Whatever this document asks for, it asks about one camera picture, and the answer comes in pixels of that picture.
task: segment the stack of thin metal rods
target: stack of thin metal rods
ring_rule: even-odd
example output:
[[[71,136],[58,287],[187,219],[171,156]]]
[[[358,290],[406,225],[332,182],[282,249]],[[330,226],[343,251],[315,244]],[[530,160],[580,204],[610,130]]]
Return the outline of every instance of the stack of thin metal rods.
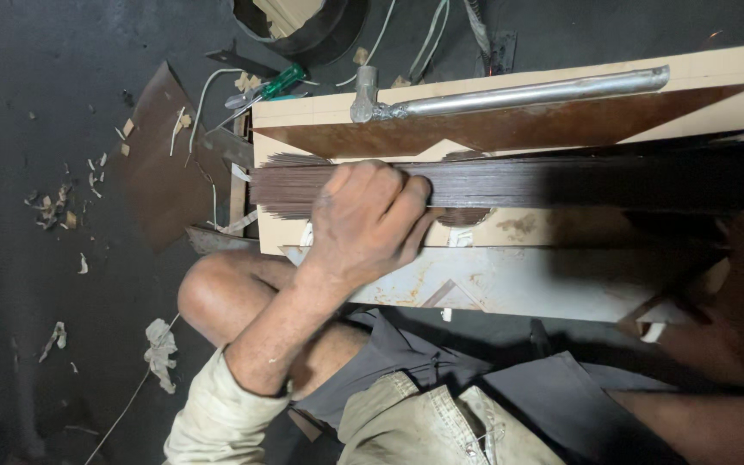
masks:
[[[744,141],[719,140],[738,133],[393,166],[429,179],[430,206],[724,214],[744,209]],[[335,166],[272,166],[251,172],[251,202],[277,217],[308,218]]]

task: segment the rust stain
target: rust stain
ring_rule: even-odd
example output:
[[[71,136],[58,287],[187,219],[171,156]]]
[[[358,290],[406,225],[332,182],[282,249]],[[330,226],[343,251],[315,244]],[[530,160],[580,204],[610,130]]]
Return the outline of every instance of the rust stain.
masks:
[[[501,227],[504,231],[511,231],[508,236],[508,239],[511,241],[521,242],[529,233],[536,230],[536,216],[534,214],[526,214],[519,219],[502,221],[496,227]]]
[[[256,127],[254,132],[324,158],[417,155],[443,139],[479,152],[603,146],[741,92],[744,84],[734,84],[387,121]]]

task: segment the wooden block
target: wooden block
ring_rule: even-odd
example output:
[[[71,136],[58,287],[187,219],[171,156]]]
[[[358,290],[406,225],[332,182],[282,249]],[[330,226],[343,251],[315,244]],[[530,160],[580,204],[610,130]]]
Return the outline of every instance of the wooden block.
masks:
[[[228,207],[228,222],[234,223],[245,216],[245,181],[232,175],[232,195]],[[234,231],[233,236],[243,237],[244,230]]]

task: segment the metal rod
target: metal rod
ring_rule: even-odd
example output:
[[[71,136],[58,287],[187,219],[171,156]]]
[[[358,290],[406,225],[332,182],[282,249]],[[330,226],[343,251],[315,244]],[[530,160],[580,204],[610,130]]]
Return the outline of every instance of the metal rod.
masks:
[[[534,103],[567,102],[628,93],[659,90],[670,79],[670,67],[636,69],[551,83],[530,84],[496,90],[458,93],[410,100],[395,105],[378,104],[374,119],[406,118],[447,113],[505,109]]]

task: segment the rusty metal plate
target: rusty metal plate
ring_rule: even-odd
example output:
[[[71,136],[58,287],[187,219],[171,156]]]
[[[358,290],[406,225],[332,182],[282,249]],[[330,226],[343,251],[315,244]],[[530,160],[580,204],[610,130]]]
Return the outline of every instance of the rusty metal plate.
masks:
[[[228,198],[231,185],[229,164],[223,162],[225,147],[215,143],[209,148],[202,143],[205,134],[202,127],[198,128],[199,142],[194,146],[199,166],[193,162],[185,166],[190,129],[180,131],[174,143],[174,156],[169,156],[174,123],[183,107],[184,114],[196,117],[189,96],[164,62],[142,91],[134,109],[131,121],[136,128],[124,142],[130,147],[129,155],[122,155],[121,143],[117,143],[108,158],[108,167],[121,180],[130,211],[157,253],[183,236],[185,227],[211,219],[212,185],[203,171],[217,186],[218,201]]]
[[[744,92],[744,84],[485,112],[254,131],[324,158],[417,155],[443,139],[481,152],[602,146]]]

